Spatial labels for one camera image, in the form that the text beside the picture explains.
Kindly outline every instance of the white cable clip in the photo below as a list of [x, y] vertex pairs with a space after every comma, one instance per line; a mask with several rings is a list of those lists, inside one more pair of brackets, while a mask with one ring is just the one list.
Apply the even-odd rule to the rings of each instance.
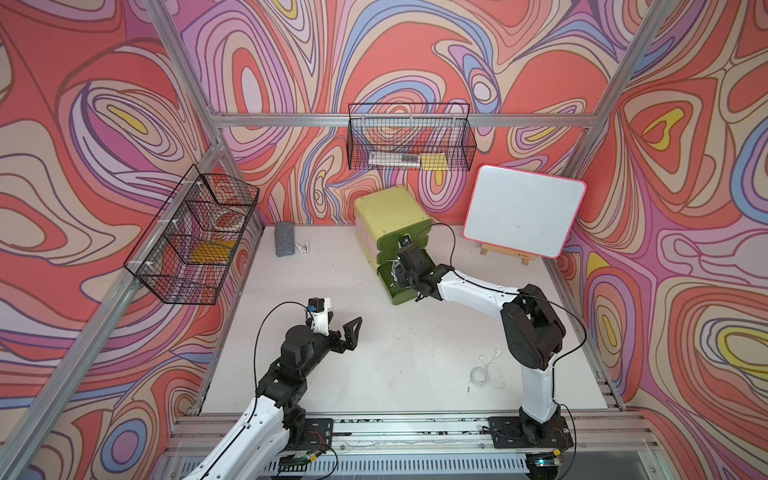
[[293, 245], [295, 245], [296, 248], [301, 253], [309, 253], [310, 252], [310, 241], [309, 240], [304, 242], [304, 245], [301, 245], [300, 243], [294, 243]]

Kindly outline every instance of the metal rail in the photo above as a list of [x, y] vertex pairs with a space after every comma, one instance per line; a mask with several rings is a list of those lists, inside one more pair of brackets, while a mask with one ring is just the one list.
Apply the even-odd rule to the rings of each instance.
[[[401, 118], [407, 114], [371, 114], [377, 118]], [[431, 114], [429, 117], [451, 117]], [[346, 127], [348, 114], [212, 114], [217, 127]], [[594, 124], [593, 114], [469, 114], [473, 127], [582, 127]]]
[[581, 172], [581, 168], [586, 164], [592, 145], [599, 140], [603, 128], [611, 118], [614, 107], [618, 104], [621, 94], [632, 80], [632, 75], [637, 71], [640, 63], [648, 51], [648, 47], [656, 38], [656, 34], [661, 28], [664, 20], [677, 4], [677, 0], [654, 0], [650, 4], [647, 13], [643, 17], [640, 26], [637, 28], [632, 41], [630, 41], [624, 57], [619, 61], [613, 76], [608, 82], [603, 97], [595, 109], [595, 121], [591, 128], [585, 131], [579, 141], [576, 143], [574, 154], [563, 170], [562, 177], [574, 178]]
[[[210, 102], [200, 86], [200, 81], [192, 70], [192, 61], [189, 58], [187, 49], [184, 47], [184, 41], [181, 39], [181, 35], [174, 23], [174, 18], [168, 11], [165, 1], [146, 0], [145, 5], [147, 6], [147, 13], [149, 13], [152, 23], [157, 30], [157, 34], [160, 36], [160, 41], [168, 53], [171, 66], [177, 72], [182, 88], [192, 100], [195, 114], [200, 119], [200, 124], [208, 135], [208, 140], [210, 140], [212, 145], [225, 145], [226, 143], [221, 136], [221, 132], [210, 115]], [[224, 171], [228, 175], [240, 180], [243, 179], [243, 174], [240, 172], [229, 148], [225, 150], [225, 155], [222, 156], [221, 160], [223, 161]]]
[[[641, 412], [573, 410], [578, 448], [593, 452], [647, 451], [660, 448]], [[493, 453], [490, 435], [480, 425], [489, 416], [517, 416], [518, 412], [434, 413], [311, 413], [309, 417], [333, 418], [333, 446], [339, 455], [360, 453]], [[203, 414], [182, 417], [173, 428], [166, 453], [184, 455], [192, 448], [203, 453], [226, 435], [239, 418], [236, 414]], [[566, 417], [570, 427], [571, 419]], [[545, 452], [551, 449], [516, 449]]]

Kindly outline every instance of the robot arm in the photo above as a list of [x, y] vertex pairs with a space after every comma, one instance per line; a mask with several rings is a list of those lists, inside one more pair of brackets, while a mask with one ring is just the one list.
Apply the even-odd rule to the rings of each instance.
[[[250, 480], [262, 475], [276, 455], [308, 455], [300, 446], [306, 433], [306, 411], [298, 406], [306, 392], [306, 377], [328, 352], [354, 350], [362, 324], [359, 317], [345, 324], [342, 340], [341, 333], [328, 330], [333, 318], [329, 308], [329, 299], [310, 299], [311, 319], [286, 332], [280, 357], [259, 381], [256, 396], [235, 426], [186, 478]], [[296, 449], [286, 450], [291, 445]]]
[[537, 286], [516, 289], [478, 280], [447, 265], [436, 266], [423, 249], [406, 243], [398, 250], [394, 271], [400, 286], [410, 286], [421, 300], [463, 303], [496, 318], [501, 317], [509, 352], [520, 363], [523, 380], [521, 417], [523, 434], [530, 443], [539, 443], [550, 434], [559, 417], [552, 398], [551, 363], [562, 350], [565, 327]]

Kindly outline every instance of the black wire basket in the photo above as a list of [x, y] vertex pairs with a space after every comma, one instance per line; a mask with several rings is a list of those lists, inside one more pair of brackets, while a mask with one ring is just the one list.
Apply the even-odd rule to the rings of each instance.
[[163, 303], [214, 305], [258, 200], [253, 185], [198, 174], [147, 257], [132, 270], [131, 251], [126, 268]]
[[477, 143], [469, 104], [349, 104], [350, 170], [469, 170]]

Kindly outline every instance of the swirly patterned wall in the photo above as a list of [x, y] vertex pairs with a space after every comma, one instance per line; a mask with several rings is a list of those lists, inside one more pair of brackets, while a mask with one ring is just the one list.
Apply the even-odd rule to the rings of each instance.
[[686, 0], [582, 171], [559, 259], [681, 478], [768, 478], [768, 5]]
[[[208, 143], [146, 11], [0, 2], [0, 442]], [[25, 478], [146, 478], [212, 356], [215, 307], [142, 290]]]
[[[592, 112], [645, 2], [188, 0], [174, 16], [215, 111], [346, 112], [356, 101], [464, 99], [474, 112]], [[472, 171], [350, 172], [344, 128], [233, 128], [267, 223], [350, 223], [364, 194], [408, 184], [462, 222], [482, 164], [556, 174], [580, 129], [479, 128]]]

